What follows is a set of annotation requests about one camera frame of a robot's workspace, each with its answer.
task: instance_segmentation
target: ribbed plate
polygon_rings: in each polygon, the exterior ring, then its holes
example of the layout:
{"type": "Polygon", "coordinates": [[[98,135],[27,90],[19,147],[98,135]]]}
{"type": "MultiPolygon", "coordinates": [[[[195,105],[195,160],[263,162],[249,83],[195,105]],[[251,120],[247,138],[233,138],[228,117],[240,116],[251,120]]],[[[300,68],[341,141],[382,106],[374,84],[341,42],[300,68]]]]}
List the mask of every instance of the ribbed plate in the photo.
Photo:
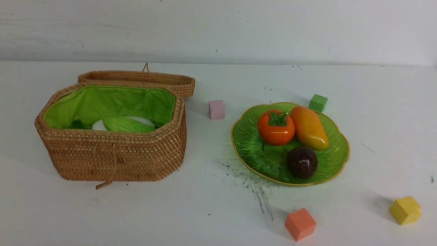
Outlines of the ribbed plate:
{"type": "Polygon", "coordinates": [[[316,112],[328,136],[329,148],[315,151],[319,166],[310,179],[298,179],[286,167],[286,153],[295,147],[302,146],[296,137],[290,143],[279,147],[264,144],[261,139],[257,122],[264,112],[270,109],[290,112],[296,106],[299,105],[292,102],[278,102],[270,105],[257,105],[248,109],[235,122],[231,130],[235,153],[252,172],[283,185],[308,186],[337,177],[349,159],[350,147],[346,137],[326,115],[316,112]]]}

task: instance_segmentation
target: wicker basket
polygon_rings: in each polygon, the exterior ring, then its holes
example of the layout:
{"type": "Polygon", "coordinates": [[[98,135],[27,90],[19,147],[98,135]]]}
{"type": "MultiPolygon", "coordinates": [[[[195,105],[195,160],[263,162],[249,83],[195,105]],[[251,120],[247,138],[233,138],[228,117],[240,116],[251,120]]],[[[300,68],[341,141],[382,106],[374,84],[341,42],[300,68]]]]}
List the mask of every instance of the wicker basket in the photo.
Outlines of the wicker basket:
{"type": "Polygon", "coordinates": [[[35,119],[35,127],[53,166],[67,180],[156,181],[179,168],[187,143],[185,103],[195,79],[186,76],[131,71],[96,71],[79,76],[79,83],[56,92],[35,119]],[[172,120],[151,133],[54,129],[43,120],[60,98],[87,85],[163,88],[176,97],[172,120]]]}

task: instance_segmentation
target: yellow cube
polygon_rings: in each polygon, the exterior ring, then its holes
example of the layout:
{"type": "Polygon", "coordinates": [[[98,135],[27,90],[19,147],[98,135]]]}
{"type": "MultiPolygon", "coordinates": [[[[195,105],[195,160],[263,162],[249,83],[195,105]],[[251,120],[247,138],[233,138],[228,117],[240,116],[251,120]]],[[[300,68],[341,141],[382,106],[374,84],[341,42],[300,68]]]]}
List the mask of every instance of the yellow cube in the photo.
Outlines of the yellow cube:
{"type": "Polygon", "coordinates": [[[414,223],[421,216],[420,205],[411,196],[396,199],[390,208],[390,213],[399,225],[414,223]]]}

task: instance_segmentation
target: white wall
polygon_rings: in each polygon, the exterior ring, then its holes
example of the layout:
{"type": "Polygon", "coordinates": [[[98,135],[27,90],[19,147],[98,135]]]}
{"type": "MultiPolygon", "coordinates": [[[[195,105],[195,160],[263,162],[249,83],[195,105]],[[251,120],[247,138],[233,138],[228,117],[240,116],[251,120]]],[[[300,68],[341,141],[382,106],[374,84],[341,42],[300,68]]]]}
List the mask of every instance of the white wall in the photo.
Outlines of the white wall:
{"type": "Polygon", "coordinates": [[[2,0],[0,59],[434,65],[436,0],[2,0]]]}

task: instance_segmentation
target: dark purple fruit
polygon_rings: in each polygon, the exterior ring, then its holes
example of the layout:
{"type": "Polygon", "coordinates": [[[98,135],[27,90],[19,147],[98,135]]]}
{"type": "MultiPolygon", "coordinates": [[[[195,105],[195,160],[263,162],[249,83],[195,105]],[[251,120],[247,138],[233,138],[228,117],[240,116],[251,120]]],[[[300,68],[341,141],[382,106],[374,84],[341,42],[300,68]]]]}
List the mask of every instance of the dark purple fruit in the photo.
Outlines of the dark purple fruit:
{"type": "Polygon", "coordinates": [[[311,178],[317,171],[317,156],[309,147],[297,147],[287,155],[287,164],[290,172],[300,179],[311,178]]]}

